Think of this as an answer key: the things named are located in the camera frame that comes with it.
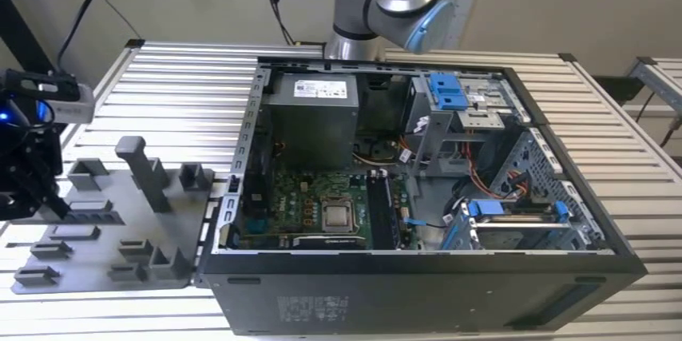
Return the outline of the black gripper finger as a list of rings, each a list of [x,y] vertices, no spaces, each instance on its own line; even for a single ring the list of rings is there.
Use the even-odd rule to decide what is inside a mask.
[[[62,220],[69,207],[65,201],[58,197],[58,186],[55,178],[62,174],[61,142],[59,134],[55,129],[46,129],[38,134],[35,148],[39,150],[39,185],[43,189],[43,203],[55,214],[58,220]]]
[[[57,220],[66,216],[58,197],[55,171],[61,165],[35,149],[14,149],[1,157],[1,220],[25,219],[47,208]]]

